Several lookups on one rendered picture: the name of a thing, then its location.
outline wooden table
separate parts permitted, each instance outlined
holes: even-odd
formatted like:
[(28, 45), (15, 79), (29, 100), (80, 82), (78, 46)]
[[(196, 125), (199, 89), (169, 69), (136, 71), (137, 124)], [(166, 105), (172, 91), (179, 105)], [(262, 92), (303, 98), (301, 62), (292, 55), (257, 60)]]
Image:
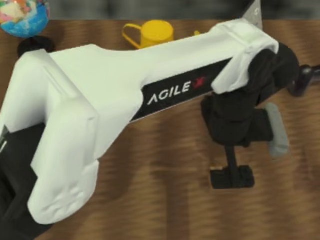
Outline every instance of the wooden table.
[[(52, 21), (44, 35), (58, 50), (94, 43), (132, 49), (121, 37), (127, 21)], [(175, 37), (208, 31), (214, 20), (171, 22)], [(301, 64), (319, 64), (320, 21), (266, 21), (265, 31), (291, 47)], [(19, 40), (0, 35), (4, 97)], [(96, 193), (39, 240), (317, 240), (320, 224), (320, 86), (306, 96), (281, 91), (271, 101), (284, 118), (291, 153), (272, 161), (265, 143), (238, 150), (256, 186), (213, 190), (210, 164), (225, 160), (210, 141), (201, 99), (129, 125), (101, 159)]]

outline yellow mug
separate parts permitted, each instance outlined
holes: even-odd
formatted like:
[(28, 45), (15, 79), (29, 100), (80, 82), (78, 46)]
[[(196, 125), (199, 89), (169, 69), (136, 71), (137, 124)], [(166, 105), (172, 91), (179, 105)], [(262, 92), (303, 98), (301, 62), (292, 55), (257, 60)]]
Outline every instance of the yellow mug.
[[(134, 28), (140, 31), (140, 44), (136, 43), (125, 33), (126, 28)], [(169, 22), (163, 20), (150, 20), (142, 26), (128, 23), (122, 29), (122, 36), (137, 49), (144, 49), (173, 41), (174, 28)]]

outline blue globe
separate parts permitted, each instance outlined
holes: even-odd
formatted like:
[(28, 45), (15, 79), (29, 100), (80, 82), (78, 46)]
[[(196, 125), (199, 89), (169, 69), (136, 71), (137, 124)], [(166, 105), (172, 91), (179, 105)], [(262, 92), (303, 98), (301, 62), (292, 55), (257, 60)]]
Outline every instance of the blue globe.
[(31, 38), (40, 34), (46, 28), (49, 16), (46, 0), (0, 0), (1, 28), (14, 37)]

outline red x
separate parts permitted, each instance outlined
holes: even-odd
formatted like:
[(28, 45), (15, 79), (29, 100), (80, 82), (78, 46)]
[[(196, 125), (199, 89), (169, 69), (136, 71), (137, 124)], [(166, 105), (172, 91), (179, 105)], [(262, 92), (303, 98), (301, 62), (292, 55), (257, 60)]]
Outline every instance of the red x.
[(201, 87), (204, 83), (205, 83), (205, 77), (202, 76), (202, 77), (197, 78), (192, 85), (195, 89), (197, 89), (197, 88)]

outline cup handle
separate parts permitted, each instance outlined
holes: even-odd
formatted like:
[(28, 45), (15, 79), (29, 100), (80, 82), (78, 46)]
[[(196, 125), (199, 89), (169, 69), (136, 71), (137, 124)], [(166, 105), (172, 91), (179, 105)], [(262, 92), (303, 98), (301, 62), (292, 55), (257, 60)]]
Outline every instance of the cup handle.
[(126, 33), (125, 33), (125, 29), (126, 28), (133, 28), (133, 29), (137, 29), (141, 32), (141, 27), (132, 23), (127, 23), (126, 25), (124, 25), (124, 27), (122, 28), (122, 36), (124, 37), (125, 40), (127, 40), (130, 44), (132, 44), (134, 47), (136, 47), (137, 49), (141, 49), (141, 46), (136, 43), (135, 41), (132, 40), (132, 38), (130, 38)]

